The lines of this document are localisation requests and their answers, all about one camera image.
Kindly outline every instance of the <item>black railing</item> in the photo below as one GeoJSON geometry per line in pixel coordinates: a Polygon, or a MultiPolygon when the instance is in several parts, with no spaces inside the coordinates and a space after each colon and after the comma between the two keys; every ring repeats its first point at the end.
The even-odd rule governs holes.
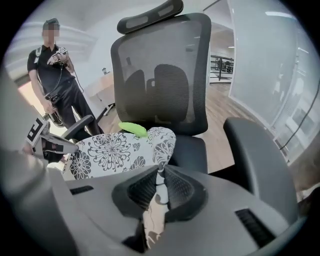
{"type": "Polygon", "coordinates": [[[223,74],[233,74],[234,59],[217,55],[211,55],[210,57],[210,74],[215,74],[219,81],[221,79],[231,79],[231,77],[223,76],[223,74]]]}

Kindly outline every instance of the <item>glass wall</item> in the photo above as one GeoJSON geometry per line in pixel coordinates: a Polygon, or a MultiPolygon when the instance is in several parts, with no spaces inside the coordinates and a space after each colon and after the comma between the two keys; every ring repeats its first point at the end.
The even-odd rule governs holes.
{"type": "Polygon", "coordinates": [[[270,131],[290,164],[320,129],[315,112],[320,107],[320,97],[315,99],[319,56],[296,17],[279,1],[228,2],[235,37],[229,96],[270,131]]]}

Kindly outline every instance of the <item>headrest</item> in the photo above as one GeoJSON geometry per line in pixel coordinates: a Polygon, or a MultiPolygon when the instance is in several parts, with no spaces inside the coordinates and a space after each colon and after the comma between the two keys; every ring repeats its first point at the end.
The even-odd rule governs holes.
{"type": "Polygon", "coordinates": [[[174,17],[182,12],[184,3],[182,0],[168,0],[152,10],[142,14],[121,19],[116,27],[119,33],[126,35],[140,30],[154,23],[174,17]]]}

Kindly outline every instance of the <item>white wall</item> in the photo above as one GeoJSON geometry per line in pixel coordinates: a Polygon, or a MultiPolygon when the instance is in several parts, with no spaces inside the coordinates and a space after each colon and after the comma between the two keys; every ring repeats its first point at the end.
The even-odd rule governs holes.
{"type": "Polygon", "coordinates": [[[210,50],[211,55],[217,55],[234,59],[235,50],[229,48],[234,46],[234,35],[231,29],[211,34],[210,50]]]}
{"type": "Polygon", "coordinates": [[[227,0],[221,0],[204,11],[211,19],[211,22],[220,24],[226,28],[233,29],[230,10],[227,0]]]}

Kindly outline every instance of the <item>railing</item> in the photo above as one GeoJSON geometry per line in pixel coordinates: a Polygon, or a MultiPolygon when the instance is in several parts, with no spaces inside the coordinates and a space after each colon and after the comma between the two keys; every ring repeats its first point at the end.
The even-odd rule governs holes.
{"type": "Polygon", "coordinates": [[[229,80],[234,72],[234,59],[217,55],[210,56],[210,78],[229,80]]]}

